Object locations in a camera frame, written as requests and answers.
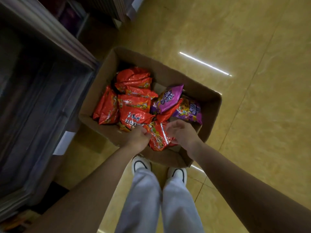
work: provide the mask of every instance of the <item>light gray pants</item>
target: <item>light gray pants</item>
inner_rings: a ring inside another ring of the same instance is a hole
[[[115,232],[156,232],[161,197],[153,172],[145,168],[136,170]],[[204,232],[192,196],[178,177],[167,180],[163,189],[162,218],[165,233]]]

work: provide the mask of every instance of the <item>cardboard box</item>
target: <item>cardboard box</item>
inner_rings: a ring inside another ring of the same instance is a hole
[[[116,72],[133,65],[150,70],[151,76],[153,77],[153,86],[157,84],[167,87],[184,84],[184,94],[200,102],[203,125],[200,126],[195,123],[193,126],[198,132],[200,139],[206,142],[221,105],[220,94],[158,61],[123,47],[112,49],[103,62],[99,74],[91,85],[81,107],[79,113],[81,122],[109,139],[116,146],[121,146],[125,143],[126,136],[130,133],[119,130],[116,125],[98,125],[96,121],[92,120],[91,116],[103,90],[111,83]],[[171,149],[153,151],[147,146],[141,154],[151,161],[170,167],[183,168],[189,167],[192,164],[192,160],[182,148],[179,152]]]

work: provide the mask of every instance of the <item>black stripe on shoe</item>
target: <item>black stripe on shoe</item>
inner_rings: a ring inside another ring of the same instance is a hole
[[[136,172],[135,165],[136,165],[137,162],[141,162],[141,163],[145,166],[145,168],[148,169],[147,166],[143,163],[143,161],[137,160],[137,161],[134,163],[134,172]]]
[[[180,168],[176,168],[176,169],[174,170],[172,177],[174,176],[174,174],[175,174],[175,172],[176,172],[177,170],[181,170],[181,171],[182,171],[182,173],[183,173],[183,183],[185,183],[185,174],[184,174],[184,171],[183,171],[182,169],[180,169]]]

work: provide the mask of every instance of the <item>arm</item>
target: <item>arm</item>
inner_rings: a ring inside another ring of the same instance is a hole
[[[245,172],[204,144],[189,123],[167,125],[250,232],[311,232],[311,211]]]
[[[123,147],[39,217],[26,233],[97,232],[126,165],[150,140],[150,134],[144,132],[137,126]]]

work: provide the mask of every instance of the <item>shoe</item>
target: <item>shoe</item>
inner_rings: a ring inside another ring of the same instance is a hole
[[[187,183],[187,171],[185,168],[174,168],[170,167],[167,172],[167,178],[171,178],[173,176],[178,177],[183,181],[183,183],[186,185]]]
[[[141,155],[136,155],[132,159],[132,173],[134,173],[139,169],[139,168],[146,168],[151,171],[151,163],[148,159],[144,158]]]

